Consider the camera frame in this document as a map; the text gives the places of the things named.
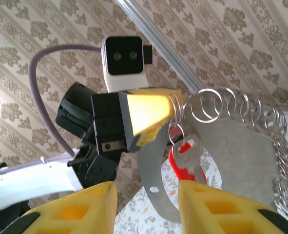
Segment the yellow gripper jaw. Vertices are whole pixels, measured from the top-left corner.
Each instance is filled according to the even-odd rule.
[[[269,206],[194,181],[180,181],[178,202],[184,234],[288,234]]]
[[[159,129],[175,116],[174,106],[185,103],[181,90],[145,88],[119,92],[127,149],[138,151],[153,141]]]
[[[33,214],[38,217],[20,233],[112,234],[116,208],[116,185],[104,182],[29,210],[20,219]]]

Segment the white robot part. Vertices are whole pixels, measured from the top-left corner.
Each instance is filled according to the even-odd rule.
[[[108,58],[106,56],[105,40],[102,42],[101,57],[103,65],[103,74],[108,93],[119,92],[124,90],[147,88],[148,80],[145,69],[138,74],[111,75],[108,71]]]
[[[82,190],[76,173],[67,165],[72,158],[63,155],[54,158],[48,162],[42,158],[31,166],[16,167],[16,170],[15,167],[1,168],[0,210],[43,195]]]

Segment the chain of metal rings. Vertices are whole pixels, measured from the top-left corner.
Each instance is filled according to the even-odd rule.
[[[174,145],[175,143],[173,142],[172,136],[171,136],[171,128],[178,127],[182,132],[182,135],[183,135],[182,145],[184,145],[186,143],[186,137],[185,137],[184,129],[181,125],[181,121],[182,121],[182,118],[184,117],[185,105],[180,104],[179,98],[176,94],[170,94],[169,98],[172,102],[173,109],[174,109],[174,118],[170,120],[169,129],[168,129],[169,139],[170,139],[171,144]]]
[[[205,119],[199,118],[193,109],[195,98],[199,98]],[[181,113],[186,106],[190,107],[193,117],[202,123],[233,120],[267,136],[273,142],[280,174],[273,180],[274,207],[288,216],[288,143],[285,139],[287,123],[283,112],[253,95],[229,88],[202,89],[188,98]]]

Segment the black camera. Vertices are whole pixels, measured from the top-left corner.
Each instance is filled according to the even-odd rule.
[[[138,74],[143,71],[143,42],[140,37],[108,37],[103,43],[107,71],[111,76]]]

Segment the camera lens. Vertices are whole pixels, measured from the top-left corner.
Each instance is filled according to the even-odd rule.
[[[114,60],[119,61],[121,59],[121,54],[118,52],[114,53]]]
[[[137,53],[130,52],[130,59],[136,59],[136,58],[137,58]]]

